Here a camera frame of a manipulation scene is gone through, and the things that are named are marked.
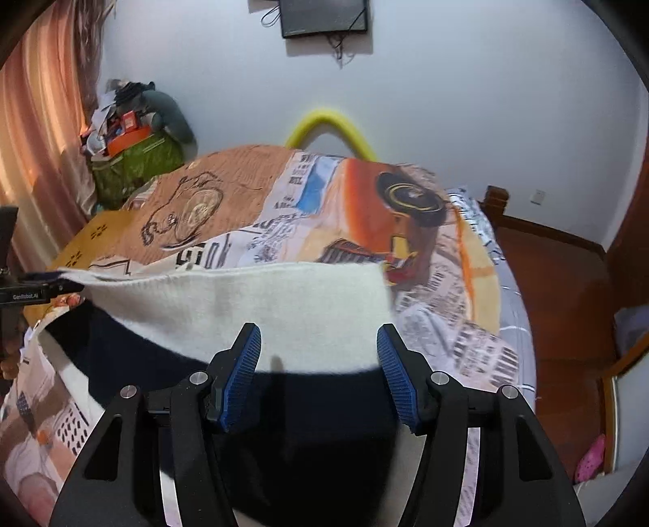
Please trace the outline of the striped orange curtain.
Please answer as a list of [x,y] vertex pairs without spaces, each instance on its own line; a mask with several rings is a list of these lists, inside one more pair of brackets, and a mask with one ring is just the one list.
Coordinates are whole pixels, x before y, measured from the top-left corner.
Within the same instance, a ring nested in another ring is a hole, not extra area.
[[82,134],[97,109],[105,20],[112,1],[1,5],[1,202],[15,205],[10,254],[45,269],[97,204]]

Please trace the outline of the wooden bed post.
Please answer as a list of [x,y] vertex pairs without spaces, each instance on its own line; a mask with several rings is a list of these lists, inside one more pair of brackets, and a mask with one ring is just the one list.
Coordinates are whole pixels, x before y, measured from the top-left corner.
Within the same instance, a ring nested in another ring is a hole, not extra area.
[[505,216],[505,209],[509,201],[509,192],[500,186],[488,186],[486,188],[481,210],[490,221],[492,226],[497,229]]

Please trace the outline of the printed newspaper pattern bedspread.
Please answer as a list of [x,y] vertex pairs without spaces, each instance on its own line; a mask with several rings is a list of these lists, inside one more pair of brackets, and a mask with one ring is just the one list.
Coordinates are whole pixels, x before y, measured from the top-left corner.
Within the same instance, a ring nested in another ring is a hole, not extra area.
[[528,316],[495,228],[468,191],[441,189],[427,170],[237,147],[154,178],[119,210],[135,219],[89,270],[375,261],[399,330],[433,363],[478,388],[516,380],[535,395]]

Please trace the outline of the black white striped sweater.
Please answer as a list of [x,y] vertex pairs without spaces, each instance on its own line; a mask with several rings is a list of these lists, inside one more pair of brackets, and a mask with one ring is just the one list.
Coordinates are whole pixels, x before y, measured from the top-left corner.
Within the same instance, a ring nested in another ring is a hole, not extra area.
[[130,278],[71,274],[78,307],[45,356],[91,423],[128,386],[159,425],[165,517],[181,526],[371,526],[397,417],[376,335],[376,263],[276,263]]

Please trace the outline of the yellow foam padded bed rail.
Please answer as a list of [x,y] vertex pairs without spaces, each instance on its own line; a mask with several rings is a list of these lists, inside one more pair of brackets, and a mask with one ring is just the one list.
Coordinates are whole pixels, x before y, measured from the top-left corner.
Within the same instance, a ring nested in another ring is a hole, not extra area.
[[295,126],[285,141],[285,147],[300,149],[308,139],[321,129],[337,135],[354,156],[377,163],[380,160],[361,131],[342,113],[330,109],[315,109],[308,112]]

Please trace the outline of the orange box on hamper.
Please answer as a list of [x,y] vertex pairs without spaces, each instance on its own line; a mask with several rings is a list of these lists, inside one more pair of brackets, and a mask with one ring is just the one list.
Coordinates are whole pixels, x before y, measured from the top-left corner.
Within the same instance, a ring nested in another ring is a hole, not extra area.
[[152,129],[150,126],[143,126],[137,130],[131,130],[128,133],[121,134],[108,142],[108,155],[110,157],[119,155],[120,152],[123,152],[125,149],[132,147],[140,141],[144,141],[144,139],[147,139],[151,135]]

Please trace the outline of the grey jacket on pile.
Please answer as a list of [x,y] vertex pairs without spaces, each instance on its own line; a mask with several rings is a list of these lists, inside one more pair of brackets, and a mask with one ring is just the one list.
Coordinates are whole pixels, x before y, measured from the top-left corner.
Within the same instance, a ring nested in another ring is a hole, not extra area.
[[153,82],[145,86],[140,99],[154,132],[164,131],[181,144],[195,141],[195,135],[176,101],[167,93],[157,90]]

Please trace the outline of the wooden folding lap desk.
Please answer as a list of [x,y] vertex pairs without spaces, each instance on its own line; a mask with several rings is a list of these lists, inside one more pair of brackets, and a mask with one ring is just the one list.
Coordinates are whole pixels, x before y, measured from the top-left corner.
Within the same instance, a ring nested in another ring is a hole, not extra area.
[[114,254],[114,247],[136,216],[135,211],[103,211],[96,215],[57,255],[48,271],[88,269],[97,259]]

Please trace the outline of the white wall socket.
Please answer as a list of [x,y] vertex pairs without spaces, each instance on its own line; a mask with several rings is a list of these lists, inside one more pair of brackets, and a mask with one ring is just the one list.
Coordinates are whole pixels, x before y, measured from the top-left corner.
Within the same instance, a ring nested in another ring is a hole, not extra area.
[[533,192],[533,195],[530,197],[530,202],[533,203],[534,205],[541,206],[542,203],[544,203],[545,197],[546,197],[546,193],[542,190],[537,189],[535,192]]

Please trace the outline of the white wardrobe with heart stickers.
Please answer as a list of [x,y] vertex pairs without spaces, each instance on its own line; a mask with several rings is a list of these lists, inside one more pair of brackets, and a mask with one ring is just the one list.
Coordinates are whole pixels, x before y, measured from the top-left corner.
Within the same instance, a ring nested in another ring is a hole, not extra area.
[[615,315],[619,359],[601,378],[606,453],[592,480],[575,482],[585,524],[648,524],[648,307]]

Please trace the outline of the green patterned storage hamper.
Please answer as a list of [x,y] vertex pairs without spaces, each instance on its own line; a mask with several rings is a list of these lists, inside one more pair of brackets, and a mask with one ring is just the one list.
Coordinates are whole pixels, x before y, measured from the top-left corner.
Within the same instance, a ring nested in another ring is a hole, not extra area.
[[91,160],[97,202],[106,210],[120,209],[140,186],[183,164],[181,145],[164,132],[150,135],[116,156]]

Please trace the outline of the pink slipper on floor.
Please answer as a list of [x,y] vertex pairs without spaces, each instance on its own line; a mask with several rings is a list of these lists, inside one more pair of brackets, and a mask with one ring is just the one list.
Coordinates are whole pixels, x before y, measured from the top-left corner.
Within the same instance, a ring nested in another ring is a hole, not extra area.
[[599,435],[590,446],[586,454],[578,461],[574,473],[576,483],[583,483],[593,479],[604,463],[606,453],[606,436]]

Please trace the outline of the small black wall monitor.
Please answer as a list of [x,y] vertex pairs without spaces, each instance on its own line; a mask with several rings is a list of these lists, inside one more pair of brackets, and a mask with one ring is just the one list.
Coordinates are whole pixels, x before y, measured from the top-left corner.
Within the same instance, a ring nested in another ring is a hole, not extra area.
[[284,39],[338,33],[366,33],[365,0],[279,0]]

